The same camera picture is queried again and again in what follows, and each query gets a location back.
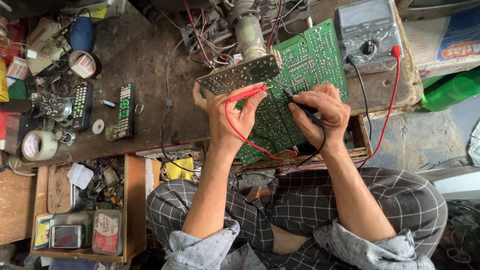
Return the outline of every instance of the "mobile phone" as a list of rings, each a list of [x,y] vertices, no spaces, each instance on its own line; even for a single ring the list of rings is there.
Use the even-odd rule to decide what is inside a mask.
[[[54,226],[52,229],[52,247],[80,248],[83,246],[83,225]]]

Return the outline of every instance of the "printed circuit board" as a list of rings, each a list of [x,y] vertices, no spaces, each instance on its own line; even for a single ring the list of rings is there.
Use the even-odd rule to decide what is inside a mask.
[[[303,32],[305,39],[297,35],[286,40],[274,49],[280,52],[282,57],[282,70],[275,80],[285,85],[299,84],[293,87],[284,86],[293,94],[307,91],[310,87],[332,83],[340,90],[340,98],[348,98],[347,83],[343,72],[342,61],[332,19],[328,19],[313,28]],[[295,124],[288,99],[280,86],[272,81],[266,81],[271,89],[267,90],[267,97],[259,104],[255,113],[255,125],[248,139],[257,146],[263,147],[271,153],[278,153],[292,146],[305,142],[300,128]],[[241,110],[244,100],[237,102],[237,109]],[[237,157],[244,165],[268,157],[268,154],[254,148],[246,142],[241,146]]]

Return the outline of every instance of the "fingernail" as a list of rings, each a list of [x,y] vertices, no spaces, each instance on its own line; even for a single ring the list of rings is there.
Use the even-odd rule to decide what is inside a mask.
[[[258,100],[262,100],[267,96],[267,92],[265,91],[260,91],[260,94],[258,94]]]
[[[291,111],[294,111],[297,109],[297,106],[295,106],[295,103],[289,103],[288,107],[290,108]]]

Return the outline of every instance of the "shirt sleeve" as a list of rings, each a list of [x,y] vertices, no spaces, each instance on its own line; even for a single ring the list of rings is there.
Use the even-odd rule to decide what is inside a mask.
[[[198,239],[182,231],[170,233],[167,262],[162,270],[220,269],[220,264],[240,231],[239,223],[225,219],[224,229]]]
[[[396,237],[371,243],[334,220],[313,232],[313,236],[330,253],[360,269],[435,270],[428,257],[415,253],[412,233],[408,229],[403,229]]]

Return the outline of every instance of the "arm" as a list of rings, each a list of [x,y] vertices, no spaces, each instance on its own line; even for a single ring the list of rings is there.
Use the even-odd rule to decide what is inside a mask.
[[[195,103],[206,110],[209,115],[210,146],[206,155],[205,166],[202,169],[202,179],[182,227],[182,231],[191,236],[205,239],[223,229],[228,172],[235,154],[243,144],[243,139],[227,122],[225,104],[230,97],[260,86],[262,86],[262,83],[220,96],[205,91],[206,103],[202,103],[202,106],[199,106],[197,102],[200,85],[195,83],[193,87]],[[229,104],[230,119],[245,136],[248,136],[252,130],[255,123],[255,110],[266,96],[266,92],[260,91],[249,97],[242,111],[235,109],[236,102]]]
[[[343,143],[350,107],[343,104],[333,84],[317,85],[293,97],[295,102],[317,108],[327,129],[325,146],[320,152],[332,179],[341,225],[354,235],[370,242],[396,236],[386,216],[363,182]],[[317,147],[324,136],[294,103],[288,105],[293,118],[308,141]]]

